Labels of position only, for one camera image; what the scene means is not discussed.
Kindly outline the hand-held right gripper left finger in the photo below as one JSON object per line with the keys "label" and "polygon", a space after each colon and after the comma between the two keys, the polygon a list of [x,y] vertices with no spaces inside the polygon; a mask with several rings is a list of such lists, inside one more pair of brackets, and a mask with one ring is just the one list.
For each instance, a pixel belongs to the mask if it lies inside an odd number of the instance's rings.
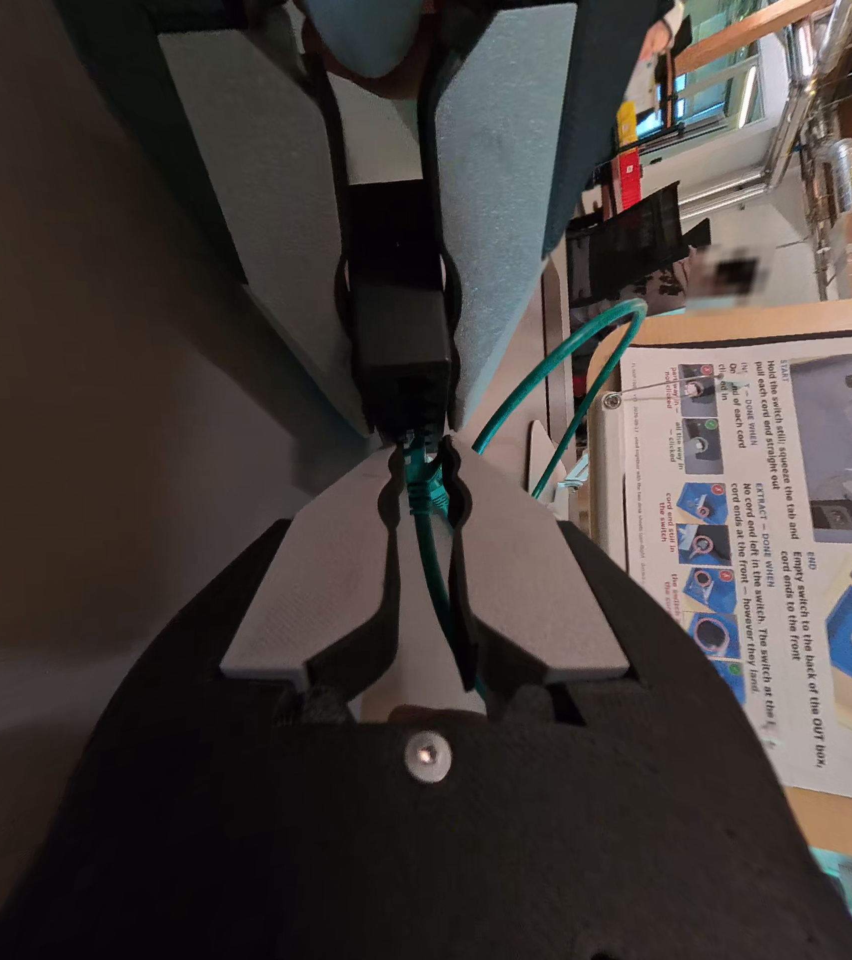
{"label": "hand-held right gripper left finger", "polygon": [[368,690],[399,641],[404,458],[369,455],[292,519],[220,664],[298,692]]}

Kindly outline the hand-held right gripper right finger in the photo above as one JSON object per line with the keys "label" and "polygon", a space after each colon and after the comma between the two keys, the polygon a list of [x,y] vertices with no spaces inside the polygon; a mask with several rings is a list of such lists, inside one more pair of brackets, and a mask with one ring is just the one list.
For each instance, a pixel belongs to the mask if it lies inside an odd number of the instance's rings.
{"label": "hand-held right gripper right finger", "polygon": [[623,678],[628,658],[559,521],[458,438],[442,460],[467,678],[488,694]]}

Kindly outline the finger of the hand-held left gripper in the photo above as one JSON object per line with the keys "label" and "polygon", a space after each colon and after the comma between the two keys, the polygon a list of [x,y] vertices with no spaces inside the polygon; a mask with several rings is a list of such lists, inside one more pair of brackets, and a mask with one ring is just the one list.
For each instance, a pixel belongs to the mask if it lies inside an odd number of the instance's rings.
{"label": "finger of the hand-held left gripper", "polygon": [[543,270],[576,4],[448,9],[424,79],[424,175],[452,282],[454,429]]}
{"label": "finger of the hand-held left gripper", "polygon": [[165,32],[159,45],[246,293],[336,411],[368,437],[336,306],[336,168],[293,30]]}

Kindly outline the black network switch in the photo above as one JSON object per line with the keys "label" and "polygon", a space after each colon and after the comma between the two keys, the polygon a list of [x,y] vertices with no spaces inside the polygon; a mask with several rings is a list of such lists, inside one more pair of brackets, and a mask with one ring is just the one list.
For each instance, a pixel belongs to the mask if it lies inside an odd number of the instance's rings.
{"label": "black network switch", "polygon": [[453,349],[432,193],[420,179],[348,187],[344,269],[352,373],[369,424],[434,452]]}

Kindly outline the person's left hand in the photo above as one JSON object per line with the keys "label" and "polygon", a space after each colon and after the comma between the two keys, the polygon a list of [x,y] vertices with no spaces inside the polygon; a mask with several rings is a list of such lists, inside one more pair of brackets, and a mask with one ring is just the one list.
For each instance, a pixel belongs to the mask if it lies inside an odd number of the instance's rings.
{"label": "person's left hand", "polygon": [[439,32],[439,17],[431,7],[421,16],[415,38],[405,57],[392,70],[378,78],[366,78],[341,64],[321,40],[312,21],[307,18],[300,30],[304,50],[319,56],[326,72],[347,79],[375,96],[388,100],[414,100],[432,57],[432,48]]}

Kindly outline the white display stand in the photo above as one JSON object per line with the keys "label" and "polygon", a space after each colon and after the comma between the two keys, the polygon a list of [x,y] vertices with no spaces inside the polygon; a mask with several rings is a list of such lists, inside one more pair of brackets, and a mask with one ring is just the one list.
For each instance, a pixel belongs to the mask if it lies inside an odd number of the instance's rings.
{"label": "white display stand", "polygon": [[539,482],[552,460],[555,444],[546,427],[539,420],[529,424],[527,490],[551,514],[563,522],[582,525],[582,512],[589,510],[589,457],[587,453],[567,466],[559,461],[545,481],[542,490],[535,493]]}

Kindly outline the red storage bin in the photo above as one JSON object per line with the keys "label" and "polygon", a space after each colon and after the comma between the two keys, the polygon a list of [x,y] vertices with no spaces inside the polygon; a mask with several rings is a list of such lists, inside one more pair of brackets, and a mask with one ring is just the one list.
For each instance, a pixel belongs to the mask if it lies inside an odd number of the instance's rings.
{"label": "red storage bin", "polygon": [[643,165],[640,150],[633,146],[619,152],[612,162],[615,210],[623,213],[643,199]]}

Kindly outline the black mesh chair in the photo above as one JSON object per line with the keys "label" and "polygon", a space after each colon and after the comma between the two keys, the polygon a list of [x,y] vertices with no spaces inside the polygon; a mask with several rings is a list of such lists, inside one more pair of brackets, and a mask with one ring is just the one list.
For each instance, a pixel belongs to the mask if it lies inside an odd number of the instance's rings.
{"label": "black mesh chair", "polygon": [[602,309],[638,297],[649,312],[683,306],[692,256],[712,244],[711,220],[684,231],[678,184],[673,183],[621,213],[601,220],[579,217],[566,229],[569,305]]}

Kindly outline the printed instruction sheet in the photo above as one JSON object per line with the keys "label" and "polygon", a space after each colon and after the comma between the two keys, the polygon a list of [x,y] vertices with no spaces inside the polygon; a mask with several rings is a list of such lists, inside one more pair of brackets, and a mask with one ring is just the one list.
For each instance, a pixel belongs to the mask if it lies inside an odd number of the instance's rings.
{"label": "printed instruction sheet", "polygon": [[852,335],[624,355],[630,575],[786,786],[852,798]]}

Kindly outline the instruction sheet on stand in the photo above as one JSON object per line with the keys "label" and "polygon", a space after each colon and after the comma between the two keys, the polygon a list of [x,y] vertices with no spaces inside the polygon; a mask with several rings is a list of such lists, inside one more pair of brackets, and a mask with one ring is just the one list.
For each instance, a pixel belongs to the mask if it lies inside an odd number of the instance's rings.
{"label": "instruction sheet on stand", "polygon": [[[693,348],[817,340],[836,335],[852,335],[852,298],[647,318],[632,346],[637,349]],[[608,390],[600,391],[589,414],[592,497],[589,534],[623,570],[627,570],[623,436],[626,389],[620,368],[616,369],[616,376]],[[773,765],[764,743],[761,743]],[[852,798],[783,785],[810,845],[852,855]]]}

